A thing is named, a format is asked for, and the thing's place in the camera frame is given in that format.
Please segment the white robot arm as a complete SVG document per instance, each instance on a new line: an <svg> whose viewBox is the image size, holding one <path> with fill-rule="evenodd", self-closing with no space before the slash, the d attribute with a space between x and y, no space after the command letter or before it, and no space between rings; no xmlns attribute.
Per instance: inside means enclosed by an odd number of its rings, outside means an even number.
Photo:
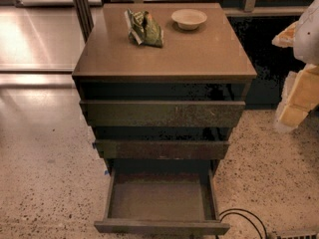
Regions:
<svg viewBox="0 0 319 239"><path fill-rule="evenodd" d="M298 73L288 73L275 113L275 129L290 132L319 106L319 0L314 0L298 21L276 35L272 44L291 47L294 58L305 64Z"/></svg>

